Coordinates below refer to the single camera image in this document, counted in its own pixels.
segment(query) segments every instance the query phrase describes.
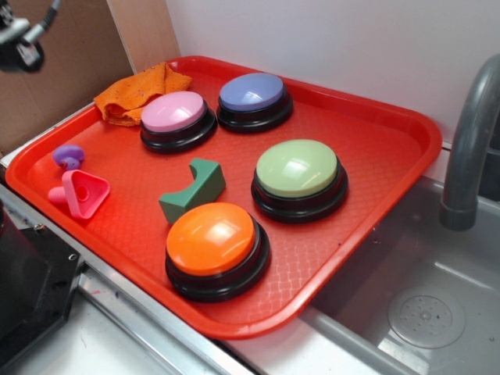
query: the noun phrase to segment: green foam block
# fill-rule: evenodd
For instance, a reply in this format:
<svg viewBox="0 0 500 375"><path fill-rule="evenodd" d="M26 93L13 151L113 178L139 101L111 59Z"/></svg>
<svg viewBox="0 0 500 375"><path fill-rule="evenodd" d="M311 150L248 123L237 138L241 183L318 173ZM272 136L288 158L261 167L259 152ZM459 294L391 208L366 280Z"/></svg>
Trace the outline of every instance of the green foam block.
<svg viewBox="0 0 500 375"><path fill-rule="evenodd" d="M159 199L166 221L171 224L190 209L214 202L226 187L219 163L195 158L189 167L195 181L184 190L165 193Z"/></svg>

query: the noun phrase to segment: tray rim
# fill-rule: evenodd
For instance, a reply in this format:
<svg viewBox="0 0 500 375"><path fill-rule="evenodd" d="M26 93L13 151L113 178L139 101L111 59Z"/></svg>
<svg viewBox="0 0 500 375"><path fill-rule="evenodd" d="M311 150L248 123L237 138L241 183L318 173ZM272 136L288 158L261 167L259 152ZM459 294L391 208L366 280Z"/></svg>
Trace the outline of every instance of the tray rim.
<svg viewBox="0 0 500 375"><path fill-rule="evenodd" d="M252 68L247 68L245 66L235 65L229 62L223 62L216 59L207 58L204 56L186 56L180 57L178 59L170 60L168 63L175 70L178 66L182 64L198 64L198 63L211 64L218 67L230 67L233 74L238 75L241 73L251 73L254 70ZM265 334L272 330L278 329L285 325L288 321L295 318L306 306L307 302L318 292L319 289L327 282L327 280L341 267L342 263L348 258L348 256L355 251L355 249L361 244L361 242L366 238L370 230L377 225L387 213L398 203L401 197L416 183L416 181L421 177L425 169L438 157L441 151L442 137L441 132L435 123L430 120L425 115L412 111L411 109L403 109L395 105L390 105L383 102L378 102L369 98L362 98L356 95L346 94L340 91L335 91L326 87L316 86L314 84L307 84L297 80L292 80L286 77L280 77L286 85L291 85L293 87L300 87L300 89L310 91L315 95L326 95L328 98L336 98L346 102L355 102L356 105L362 107L367 107L377 111L382 110L387 116L404 116L408 119L413 119L414 126L420 129L419 138L423 133L426 135L426 139L416 139L417 143L421 147L421 156L415 164L406 172L402 179L393 185L391 191L379 201L377 206L369 215L365 217L353 230L352 234L346 238L346 241L328 258L328 260L312 275L311 278L305 283L305 285L298 290L297 294L287 302L280 310L271 316L264 319L257 320L251 323L244 324L230 324L221 323L209 319L207 316L201 314L198 310L193 309L189 302L183 301L182 298L176 300L174 306L168 306L170 309L176 313L181 319L190 324L193 328L199 330L201 333L206 334L212 338L220 339L244 339L252 338ZM43 152L44 146L48 138L51 139L51 143L57 141L59 144L67 141L69 135L77 135L80 128L72 128L72 125L78 122L79 119L86 116L97 116L96 120L102 120L100 118L100 112L95 107L95 105L90 105L88 108L77 112L74 116L66 119L64 123L56 127L54 130L48 132L44 136L40 137L32 144L28 145L23 149L10 163L6 170L5 178L7 184L22 195L27 201L32 205L36 206L43 213L43 208L49 206L46 199L43 199L40 195L37 195L30 187L25 186L22 181L22 170L27 170L29 165L40 159L40 154L37 151L40 149ZM71 225L72 219L61 216L54 218L51 215L47 215L53 219L58 225L68 230L67 227L75 227ZM130 263L132 266L134 262L129 262L128 259L124 263ZM157 284L152 282L151 277L146 277L142 279L144 287L155 289L159 288ZM188 309L189 313L183 311L182 309Z"/></svg>

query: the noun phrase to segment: plastic tray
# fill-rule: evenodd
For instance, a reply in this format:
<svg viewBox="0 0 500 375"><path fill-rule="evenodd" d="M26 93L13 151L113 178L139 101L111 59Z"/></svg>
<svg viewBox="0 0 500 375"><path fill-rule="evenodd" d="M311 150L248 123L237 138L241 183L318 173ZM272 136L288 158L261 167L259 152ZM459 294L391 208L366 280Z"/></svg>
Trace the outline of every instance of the plastic tray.
<svg viewBox="0 0 500 375"><path fill-rule="evenodd" d="M170 61L193 77L191 90L212 109L221 87L255 70L205 57ZM8 184L165 307L201 333L219 339L251 338L284 325L335 273L367 234L416 182L441 150L441 134L419 113L283 78L295 110L282 126L262 134L234 134L219 127L205 144L179 155L148 152L139 127L101 120L91 106L24 149L7 169ZM315 223L273 222L255 208L250 185L257 160L278 142L309 138L332 147L349 177L345 204ZM47 199L63 171L52 152L76 144L86 152L83 171L111 184L109 197L87 221ZM218 198L246 209L266 229L272 260L249 292L227 302L180 297L164 270L170 225L159 197L192 182L189 162L220 163L227 188Z"/></svg>

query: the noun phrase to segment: sink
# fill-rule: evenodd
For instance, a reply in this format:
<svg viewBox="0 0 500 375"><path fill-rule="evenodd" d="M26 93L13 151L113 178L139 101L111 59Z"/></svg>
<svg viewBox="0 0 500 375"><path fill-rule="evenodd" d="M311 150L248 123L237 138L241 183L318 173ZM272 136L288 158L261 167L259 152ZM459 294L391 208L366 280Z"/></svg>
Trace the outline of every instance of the sink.
<svg viewBox="0 0 500 375"><path fill-rule="evenodd" d="M323 331L342 326L407 373L498 373L500 206L480 198L475 227L455 232L438 221L441 193L421 178L311 306L333 323Z"/></svg>

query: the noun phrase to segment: orange rag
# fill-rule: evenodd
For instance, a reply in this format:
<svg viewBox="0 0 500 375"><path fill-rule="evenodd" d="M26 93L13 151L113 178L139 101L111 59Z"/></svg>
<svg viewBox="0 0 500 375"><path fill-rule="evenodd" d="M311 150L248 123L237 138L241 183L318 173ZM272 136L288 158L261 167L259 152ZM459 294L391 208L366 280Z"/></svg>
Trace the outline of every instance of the orange rag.
<svg viewBox="0 0 500 375"><path fill-rule="evenodd" d="M118 80L96 96L94 102L103 120L132 127L141 123L142 109L150 101L170 92L187 90L191 81L191 77L174 72L166 62L161 62Z"/></svg>

